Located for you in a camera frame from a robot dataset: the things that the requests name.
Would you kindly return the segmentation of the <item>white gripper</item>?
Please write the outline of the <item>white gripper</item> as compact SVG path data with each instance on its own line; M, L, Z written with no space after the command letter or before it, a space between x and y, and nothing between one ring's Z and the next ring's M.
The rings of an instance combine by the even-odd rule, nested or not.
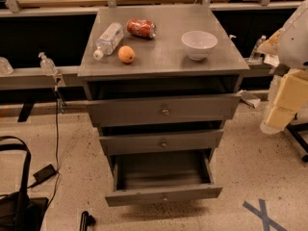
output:
M265 134L282 132L294 118L295 112L308 101L308 72L292 70L279 79L273 108L266 108L260 129Z

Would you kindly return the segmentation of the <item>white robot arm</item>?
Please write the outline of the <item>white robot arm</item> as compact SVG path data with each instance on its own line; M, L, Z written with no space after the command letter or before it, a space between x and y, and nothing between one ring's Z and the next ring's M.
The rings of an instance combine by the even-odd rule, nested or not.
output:
M279 63L290 69L271 81L269 103L260 125L263 133L276 134L283 131L308 102L308 0L298 6L258 51L277 56Z

